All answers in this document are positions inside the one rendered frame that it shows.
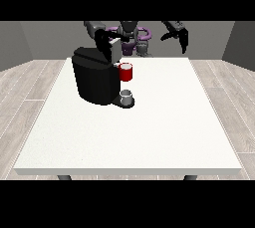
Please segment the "small grey coffee pod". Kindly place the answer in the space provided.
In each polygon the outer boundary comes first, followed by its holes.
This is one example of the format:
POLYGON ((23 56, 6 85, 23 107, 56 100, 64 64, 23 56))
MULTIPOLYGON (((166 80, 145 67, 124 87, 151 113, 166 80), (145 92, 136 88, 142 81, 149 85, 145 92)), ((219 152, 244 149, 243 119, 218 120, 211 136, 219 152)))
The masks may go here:
POLYGON ((138 41, 136 44, 136 54, 141 57, 147 56, 148 41, 138 41))

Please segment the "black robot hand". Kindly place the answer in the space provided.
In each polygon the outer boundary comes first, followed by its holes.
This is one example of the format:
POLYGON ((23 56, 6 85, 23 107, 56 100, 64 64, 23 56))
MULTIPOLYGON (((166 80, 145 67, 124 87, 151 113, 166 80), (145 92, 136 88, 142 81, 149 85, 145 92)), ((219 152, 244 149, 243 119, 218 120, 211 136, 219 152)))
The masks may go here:
POLYGON ((170 38, 178 39, 182 53, 185 53, 188 46, 188 30, 185 27, 179 30, 174 29, 173 27, 166 29, 167 33, 163 34, 160 40, 164 41, 170 38))
POLYGON ((95 42, 98 50, 102 52, 105 58, 111 62, 112 61, 112 44, 110 39, 120 38, 123 42, 129 42, 129 38, 112 31, 106 31, 104 29, 99 29, 95 32, 95 42))

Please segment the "small grey cup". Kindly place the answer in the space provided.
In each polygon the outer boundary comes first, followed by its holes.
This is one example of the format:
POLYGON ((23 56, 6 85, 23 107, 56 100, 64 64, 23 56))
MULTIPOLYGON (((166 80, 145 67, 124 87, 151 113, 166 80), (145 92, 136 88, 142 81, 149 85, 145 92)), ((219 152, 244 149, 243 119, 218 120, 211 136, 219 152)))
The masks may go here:
POLYGON ((122 90, 120 92, 121 104, 128 106, 132 102, 132 93, 130 90, 122 90))

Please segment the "red pod holder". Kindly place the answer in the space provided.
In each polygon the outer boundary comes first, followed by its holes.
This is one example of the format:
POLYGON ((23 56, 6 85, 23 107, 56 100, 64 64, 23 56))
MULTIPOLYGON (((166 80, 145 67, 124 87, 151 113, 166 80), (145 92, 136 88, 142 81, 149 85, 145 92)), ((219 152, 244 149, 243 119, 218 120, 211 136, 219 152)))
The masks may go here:
POLYGON ((132 64, 121 63, 119 65, 120 80, 123 82, 128 82, 132 79, 132 64))

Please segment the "black coffee machine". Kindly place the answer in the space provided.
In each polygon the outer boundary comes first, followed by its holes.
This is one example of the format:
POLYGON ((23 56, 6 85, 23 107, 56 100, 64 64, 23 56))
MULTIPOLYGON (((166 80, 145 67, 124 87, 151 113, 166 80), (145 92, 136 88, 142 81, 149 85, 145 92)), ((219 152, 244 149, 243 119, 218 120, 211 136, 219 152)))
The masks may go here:
POLYGON ((134 98, 128 106, 121 104, 121 80, 119 66, 109 62, 97 48, 78 48, 72 64, 79 95, 94 105, 116 105, 123 109, 134 106, 134 98))

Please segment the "pale grey machine lid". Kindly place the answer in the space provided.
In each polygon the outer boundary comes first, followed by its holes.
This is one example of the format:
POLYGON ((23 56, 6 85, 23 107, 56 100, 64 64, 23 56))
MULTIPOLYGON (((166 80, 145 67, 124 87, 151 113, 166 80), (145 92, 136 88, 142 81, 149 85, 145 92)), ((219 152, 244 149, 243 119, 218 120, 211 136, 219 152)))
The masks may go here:
POLYGON ((110 41, 112 45, 112 63, 117 63, 122 58, 122 41, 120 38, 115 38, 110 41))

